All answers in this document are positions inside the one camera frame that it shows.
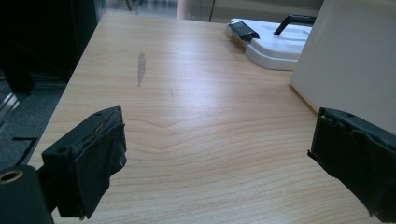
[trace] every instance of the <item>light wood tabletop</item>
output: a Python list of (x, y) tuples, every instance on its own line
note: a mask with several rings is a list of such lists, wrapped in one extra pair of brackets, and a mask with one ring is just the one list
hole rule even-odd
[(128, 162), (84, 223), (378, 223), (306, 156), (317, 114), (291, 72), (255, 65), (224, 30), (105, 15), (30, 164), (90, 114), (120, 105)]

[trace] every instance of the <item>wooden table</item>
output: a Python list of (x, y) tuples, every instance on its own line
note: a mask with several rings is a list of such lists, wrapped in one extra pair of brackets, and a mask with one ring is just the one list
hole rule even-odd
[(121, 105), (128, 162), (90, 223), (379, 222), (306, 156), (316, 113), (290, 72), (253, 64), (224, 29), (105, 15), (30, 164), (90, 114)]

